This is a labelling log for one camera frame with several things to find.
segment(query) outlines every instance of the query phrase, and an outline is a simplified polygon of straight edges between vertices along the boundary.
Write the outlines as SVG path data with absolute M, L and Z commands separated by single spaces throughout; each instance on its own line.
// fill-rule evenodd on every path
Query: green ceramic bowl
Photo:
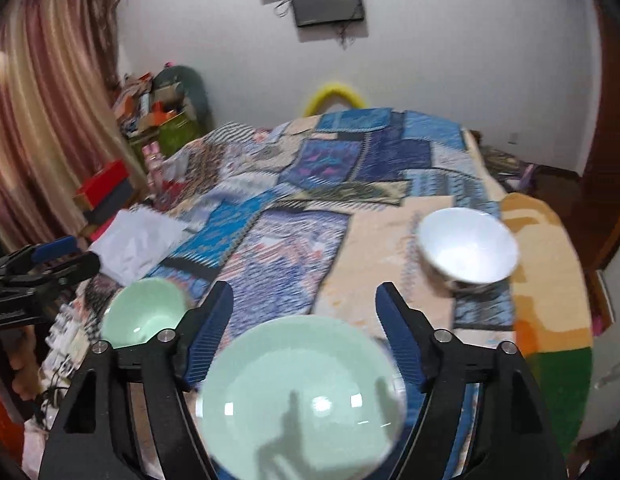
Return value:
M 145 343 L 176 328 L 187 311 L 181 289 L 162 278 L 145 278 L 119 292 L 106 309 L 101 337 L 114 348 Z
M 206 450 L 239 480 L 357 480 L 405 421 L 394 362 L 365 333 L 320 316 L 246 332 L 212 363 L 197 401 Z

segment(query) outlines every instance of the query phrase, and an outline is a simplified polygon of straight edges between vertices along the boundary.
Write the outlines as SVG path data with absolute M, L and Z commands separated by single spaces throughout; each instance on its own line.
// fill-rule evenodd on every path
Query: patchwork quilt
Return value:
M 171 215 L 198 232 L 150 273 L 181 285 L 199 303 L 216 280 L 232 285 L 234 314 L 221 347 L 261 322 L 319 314 L 346 320 L 379 341 L 374 291 L 394 282 L 435 328 L 479 344 L 498 343 L 514 324 L 509 283 L 483 296 L 453 297 L 421 259 L 421 219 L 451 206 L 499 216 L 459 124 L 391 108 L 302 118 L 274 130 L 229 123 L 184 148 L 186 187 Z M 468 386 L 455 474 L 471 425 Z M 423 404 L 407 385 L 402 442 L 374 480 L 385 480 Z M 219 470 L 228 478 L 228 474 Z

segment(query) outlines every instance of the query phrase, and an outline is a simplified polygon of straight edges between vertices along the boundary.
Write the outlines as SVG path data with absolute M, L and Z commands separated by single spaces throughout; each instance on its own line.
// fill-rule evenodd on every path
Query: metal screw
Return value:
M 503 350 L 506 354 L 513 355 L 518 352 L 518 348 L 512 341 L 503 341 L 501 345 L 501 350 Z
M 162 343 L 167 343 L 168 341 L 172 341 L 176 335 L 177 333 L 174 332 L 173 329 L 166 328 L 165 330 L 161 330 L 161 332 L 158 333 L 156 338 Z
M 452 334 L 441 328 L 434 332 L 434 338 L 439 341 L 439 343 L 449 343 L 452 340 Z
M 98 341 L 97 343 L 92 345 L 92 351 L 95 354 L 103 354 L 103 352 L 106 351 L 107 349 L 108 349 L 107 341 Z

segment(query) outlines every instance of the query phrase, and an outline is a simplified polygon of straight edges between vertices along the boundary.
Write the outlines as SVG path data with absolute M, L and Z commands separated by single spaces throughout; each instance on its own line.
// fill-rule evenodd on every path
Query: curtain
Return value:
M 114 102 L 114 95 L 119 90 L 116 2 L 87 0 L 86 4 L 89 27 L 84 27 L 85 41 L 92 61 L 99 68 L 106 90 Z
M 9 250 L 77 234 L 86 222 L 72 197 L 107 162 L 122 158 L 133 186 L 145 186 L 110 109 L 95 4 L 11 0 L 0 19 L 0 233 Z

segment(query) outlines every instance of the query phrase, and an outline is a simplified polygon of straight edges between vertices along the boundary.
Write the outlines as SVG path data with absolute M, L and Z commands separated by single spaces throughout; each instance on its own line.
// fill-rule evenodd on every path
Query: television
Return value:
M 365 20 L 362 0 L 292 0 L 297 27 Z

